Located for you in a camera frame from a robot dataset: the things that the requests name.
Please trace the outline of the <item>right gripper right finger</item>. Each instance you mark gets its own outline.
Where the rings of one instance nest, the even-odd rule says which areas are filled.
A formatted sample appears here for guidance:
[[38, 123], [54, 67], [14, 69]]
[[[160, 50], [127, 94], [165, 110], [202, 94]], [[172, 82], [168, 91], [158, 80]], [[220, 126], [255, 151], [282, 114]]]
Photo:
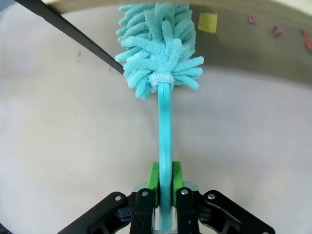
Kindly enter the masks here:
[[199, 234], [199, 223], [217, 234], [274, 234], [275, 230], [217, 190], [201, 194], [183, 181], [181, 163], [173, 162], [173, 206], [177, 232]]

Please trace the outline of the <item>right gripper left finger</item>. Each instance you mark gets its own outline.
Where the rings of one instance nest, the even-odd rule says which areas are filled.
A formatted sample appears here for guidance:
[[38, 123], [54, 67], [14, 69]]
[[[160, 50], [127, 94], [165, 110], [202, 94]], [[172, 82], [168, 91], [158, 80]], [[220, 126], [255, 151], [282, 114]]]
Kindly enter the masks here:
[[159, 164], [152, 164], [147, 184], [137, 186], [130, 195], [112, 192], [82, 214], [61, 234], [115, 234], [131, 225], [131, 234], [150, 234], [159, 206]]

